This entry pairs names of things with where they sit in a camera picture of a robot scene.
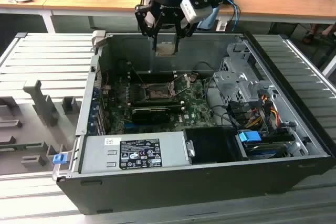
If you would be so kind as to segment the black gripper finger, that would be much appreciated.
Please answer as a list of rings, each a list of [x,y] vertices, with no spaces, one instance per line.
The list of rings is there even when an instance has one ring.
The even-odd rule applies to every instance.
[[[156,51],[158,33],[164,21],[163,9],[158,5],[137,5],[134,13],[142,35],[153,39],[152,50]]]
[[[176,40],[175,40],[175,48],[174,51],[178,51],[178,45],[181,39],[185,37],[191,37],[194,31],[197,28],[197,23],[189,23],[187,22],[186,26],[182,28],[181,22],[184,19],[184,15],[182,12],[174,13],[174,25],[176,30]]]

